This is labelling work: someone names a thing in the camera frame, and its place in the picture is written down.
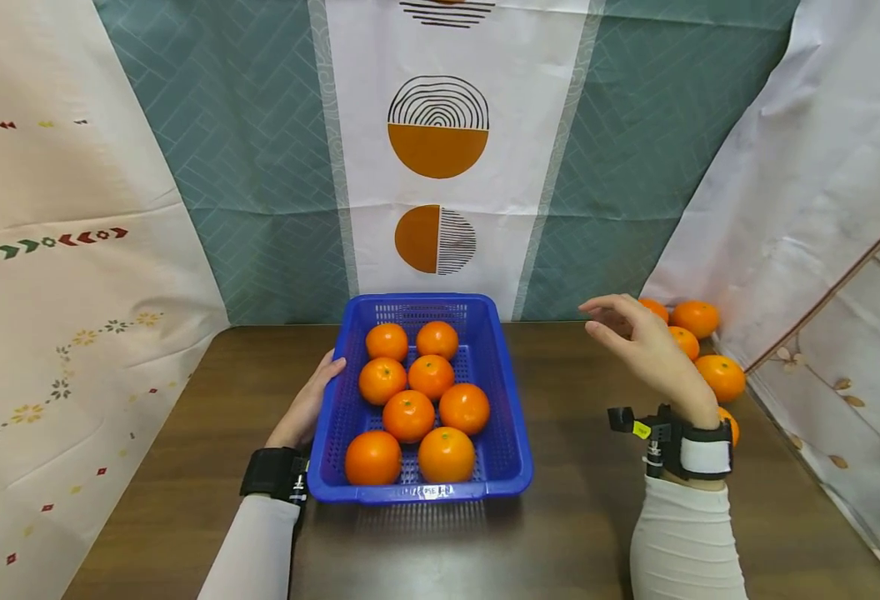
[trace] table surface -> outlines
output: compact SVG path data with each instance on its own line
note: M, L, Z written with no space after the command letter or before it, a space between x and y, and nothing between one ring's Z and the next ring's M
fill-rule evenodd
M535 475L522 497L403 507L307 506L290 598L630 598L643 443L606 409L659 402L579 323L504 326ZM82 564L67 600L195 598L239 504L252 450L333 346L336 327L217 337ZM749 397L730 478L752 600L880 600L880 562Z

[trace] blue plastic basket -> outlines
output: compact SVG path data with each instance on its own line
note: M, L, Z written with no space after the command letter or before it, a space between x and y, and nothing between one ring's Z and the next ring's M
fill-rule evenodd
M397 484L352 486L344 474L347 446L364 431L383 429L383 410L360 397L360 370L369 360L367 333L379 323L397 323L412 343L423 324L450 323L460 337L453 358L457 383L476 384L490 399L490 421L473 446L477 462L469 482L432 485L417 467L417 447L403 446ZM327 385L307 474L309 491L321 502L399 504L510 497L533 479L533 457L517 397L517 385L503 330L492 299L479 294L383 294L358 296L347 304L335 358L346 356L346 370ZM404 367L417 357L410 347Z

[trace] orange fruit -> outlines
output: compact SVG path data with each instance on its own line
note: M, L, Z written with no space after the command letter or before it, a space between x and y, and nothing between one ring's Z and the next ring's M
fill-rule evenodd
M416 390L404 390L383 407L383 428L400 443L423 440L436 419L433 403Z
M470 481L476 458L470 437L452 427L438 427L429 432L420 442L417 453L420 473L430 483Z
M410 388L437 402L453 385L453 367L443 356L428 354L410 365Z
M691 360L697 360L700 355L700 342L697 341L697 337L682 327L670 326L667 329L670 330L670 335L673 335L680 349L690 356Z
M743 390L746 390L746 375L743 374L743 369L726 356L709 354L701 356L693 364L706 379L718 403L731 403L743 393Z
M391 358L401 363L407 360L408 350L407 333L395 322L378 324L367 334L370 358Z
M712 305L706 302L680 302L673 308L670 315L670 324L684 328L697 336L697 340L709 338L720 324L720 313Z
M344 470L353 486L389 486L400 478L400 442L385 431L368 431L347 446Z
M490 418L487 394L471 383L459 383L440 397L440 423L476 436Z
M670 313L667 310L666 306L663 306L660 302L655 301L655 299L651 299L649 297L640 298L640 303L643 306L647 306L654 315L662 318L664 323L669 323L670 321Z
M732 437L734 438L734 447L736 448L737 442L739 442L739 423L737 423L737 419L730 414L730 411L723 408L723 406L717 406L717 410L720 414L720 421L730 422L730 432L732 434Z
M442 321L428 322L417 332L417 353L421 356L437 354L453 360L460 346L460 337L453 327Z
M407 387L407 372L391 358L375 358L360 371L360 396L366 402L383 406Z

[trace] teal backdrop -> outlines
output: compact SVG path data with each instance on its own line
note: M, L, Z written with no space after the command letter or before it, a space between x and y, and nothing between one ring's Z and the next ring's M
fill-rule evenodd
M607 0L523 320L640 291L798 0ZM322 0L97 0L234 324L334 323L350 296L310 11Z

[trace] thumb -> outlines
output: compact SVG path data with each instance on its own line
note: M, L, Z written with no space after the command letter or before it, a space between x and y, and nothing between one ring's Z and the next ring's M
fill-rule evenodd
M330 382L331 379L335 378L340 374L341 371L347 366L347 359L341 356L337 360L331 362L331 364L324 365L320 371L316 374L316 382L321 386L325 386Z
M587 321L584 328L587 330L587 335L597 340L600 346L609 349L611 353L617 354L620 358L625 358L626 353L630 352L631 342L623 339L616 331L606 327L602 322Z

